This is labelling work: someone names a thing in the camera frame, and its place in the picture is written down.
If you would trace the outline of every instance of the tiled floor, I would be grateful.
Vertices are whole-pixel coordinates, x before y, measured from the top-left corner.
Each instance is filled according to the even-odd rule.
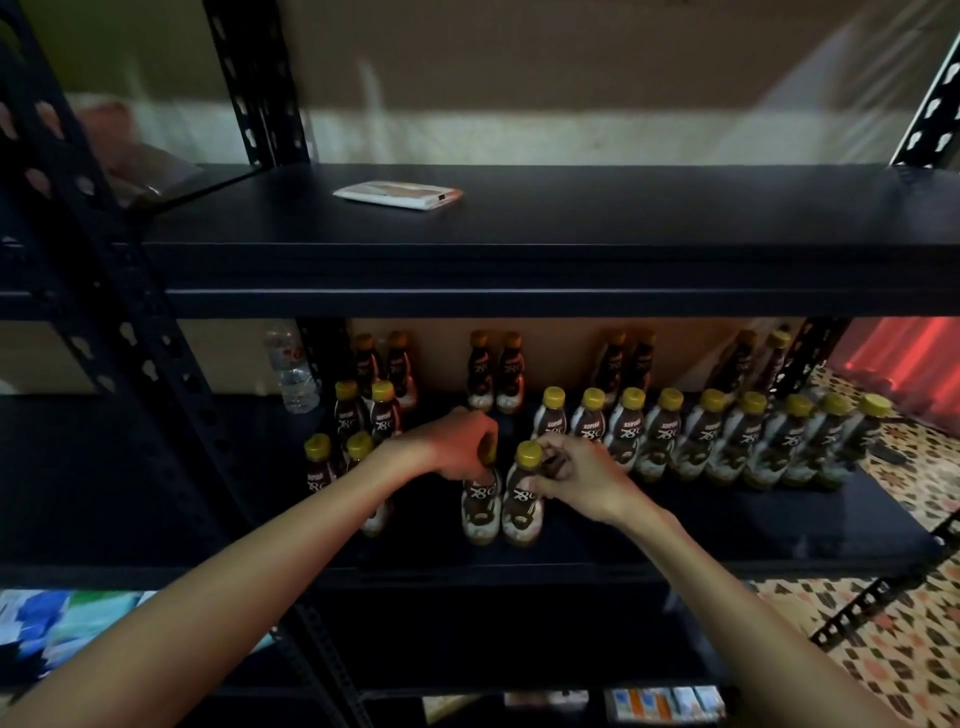
[[[851,400],[856,390],[836,376],[822,384]],[[910,458],[891,466],[865,464],[914,518],[932,529],[960,508],[960,440],[922,425],[887,425],[884,441]],[[812,633],[869,582],[771,580],[756,586]],[[960,728],[960,556],[920,589],[900,597],[830,656],[885,699],[910,724]]]

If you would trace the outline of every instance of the bottle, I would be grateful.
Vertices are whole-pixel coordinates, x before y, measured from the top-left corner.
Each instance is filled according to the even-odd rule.
[[[368,333],[358,333],[353,337],[354,366],[356,367],[357,386],[360,387],[360,396],[363,397],[369,409],[372,405],[373,383],[383,378],[383,361],[373,345],[373,336]]]
[[[264,333],[264,345],[270,356],[270,368],[279,379],[287,412],[302,415],[320,404],[317,383],[306,361],[297,325],[292,321],[271,322]]]
[[[813,402],[803,395],[788,395],[781,412],[775,413],[763,431],[763,440],[747,459],[743,479],[759,490],[773,488],[804,441],[807,418]]]
[[[534,415],[534,432],[531,435],[534,440],[547,432],[566,434],[565,402],[566,392],[560,387],[547,387],[543,390],[543,402]]]
[[[373,438],[366,432],[357,432],[347,440],[347,454],[349,462],[347,463],[347,472],[360,465],[360,462],[373,452]],[[384,500],[371,513],[370,517],[360,526],[364,536],[373,538],[379,536],[387,526],[391,514],[394,512],[394,506],[389,499]]]
[[[514,414],[523,404],[523,351],[520,335],[508,331],[503,337],[503,351],[497,365],[496,408],[505,415]]]
[[[746,376],[743,389],[759,392],[766,397],[777,382],[777,376],[786,359],[786,348],[790,346],[790,334],[777,329],[767,336],[763,351],[754,361],[750,373]]]
[[[753,361],[756,331],[748,328],[737,333],[733,343],[726,347],[717,361],[707,382],[707,389],[718,389],[727,395],[730,401],[743,379],[750,371]]]
[[[570,420],[570,434],[602,443],[603,436],[607,434],[607,416],[603,413],[605,401],[602,389],[588,387],[580,400],[580,406],[573,413],[573,419]]]
[[[647,395],[638,387],[627,387],[613,409],[603,444],[620,470],[628,473],[636,462],[636,448],[643,435],[643,404]]]
[[[600,356],[596,374],[593,376],[593,386],[604,394],[604,407],[610,408],[616,404],[616,395],[620,391],[620,379],[623,372],[623,344],[627,334],[623,329],[611,331],[607,334],[607,347]]]
[[[319,432],[303,443],[306,452],[307,494],[319,493],[337,479],[337,470],[330,462],[330,438]]]
[[[866,459],[870,446],[876,442],[882,429],[882,420],[890,414],[893,404],[880,395],[864,395],[840,430],[824,465],[817,473],[817,482],[836,490],[842,486],[860,461]]]
[[[636,387],[644,392],[650,388],[650,372],[654,368],[654,346],[657,333],[642,328],[636,333],[636,348],[623,367],[623,386]]]
[[[347,440],[357,432],[366,431],[369,412],[360,401],[360,390],[353,379],[338,381],[336,384],[337,403],[333,405],[333,419],[337,422],[337,441],[343,452],[347,451]]]
[[[643,428],[643,436],[636,447],[634,470],[648,483],[663,476],[666,461],[673,449],[674,440],[680,432],[680,408],[684,406],[684,394],[667,387],[660,392],[656,406],[650,410]]]
[[[835,392],[828,392],[820,399],[806,427],[804,444],[783,474],[783,485],[799,488],[813,479],[824,467],[849,415],[850,404]]]
[[[733,485],[760,439],[766,411],[767,398],[759,392],[744,392],[740,396],[724,422],[720,441],[713,446],[707,460],[710,480],[717,485]]]
[[[417,383],[410,367],[407,353],[407,332],[390,332],[390,350],[387,352],[387,379],[394,384],[396,402],[400,413],[406,414],[417,408]]]
[[[475,546],[491,544],[500,531],[503,481],[496,471],[496,440],[480,445],[480,462],[486,466],[479,480],[465,480],[460,495],[460,523]]]
[[[467,362],[467,405],[470,409],[490,412],[493,407],[493,374],[487,333],[476,330],[470,334],[470,359]]]
[[[394,384],[389,379],[373,383],[373,407],[370,410],[370,435],[376,447],[403,432],[400,405],[394,397]]]
[[[707,459],[723,425],[723,410],[727,403],[724,393],[707,389],[686,418],[686,427],[670,453],[670,470],[680,480],[693,480],[707,466]]]
[[[507,473],[507,490],[503,494],[503,535],[514,546],[529,546],[543,527],[543,499],[520,487],[525,477],[540,470],[543,450],[533,440],[516,446],[514,464]]]

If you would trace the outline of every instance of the water bottle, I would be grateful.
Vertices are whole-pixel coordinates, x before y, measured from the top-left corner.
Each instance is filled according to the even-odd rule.
[[[292,321],[274,321],[267,325],[264,344],[270,367],[280,381],[280,394],[287,412],[301,415],[320,403],[317,383],[303,352],[297,325]]]

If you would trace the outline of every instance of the black shelf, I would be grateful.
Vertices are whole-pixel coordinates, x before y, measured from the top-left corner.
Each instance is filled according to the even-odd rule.
[[[0,397],[0,588],[161,589],[208,554],[100,397]]]
[[[423,213],[340,200],[460,187]],[[879,165],[292,165],[158,215],[177,314],[949,315],[960,180]]]
[[[426,397],[411,425],[456,401]],[[322,422],[292,416],[279,398],[220,398],[240,450],[271,486],[277,512],[305,494],[301,443]],[[495,415],[498,466],[509,468],[529,418]],[[935,555],[933,537],[860,471],[838,493],[722,489],[669,479],[643,489],[673,512],[690,535],[744,579],[867,577],[900,573]],[[395,513],[377,539],[354,536],[317,579],[322,589],[659,582],[662,576],[624,536],[548,501],[540,538],[526,548],[501,537],[473,546],[460,526],[460,487],[436,475],[399,490]]]

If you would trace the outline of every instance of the shelf board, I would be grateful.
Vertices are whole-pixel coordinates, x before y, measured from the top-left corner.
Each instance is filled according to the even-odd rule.
[[[730,681],[665,584],[343,591],[317,606],[366,700]]]
[[[456,397],[427,396],[411,425],[449,411]],[[568,402],[577,398],[567,397]],[[286,413],[279,398],[222,397],[239,450],[277,512],[303,497],[302,442],[322,421]],[[506,474],[516,443],[529,436],[532,406],[495,414],[498,467]],[[933,537],[863,471],[839,492],[723,489],[669,479],[643,490],[674,513],[690,535],[744,579],[869,577],[902,573],[937,552]],[[654,565],[614,529],[556,500],[526,548],[502,535],[473,546],[460,525],[460,484],[416,479],[394,497],[395,513],[377,539],[354,536],[315,582],[320,589],[416,586],[594,584],[661,581]]]
[[[207,555],[113,414],[0,397],[0,587],[160,589]]]
[[[432,212],[346,184],[459,187]],[[880,165],[293,165],[144,232],[184,318],[949,315],[960,179]]]

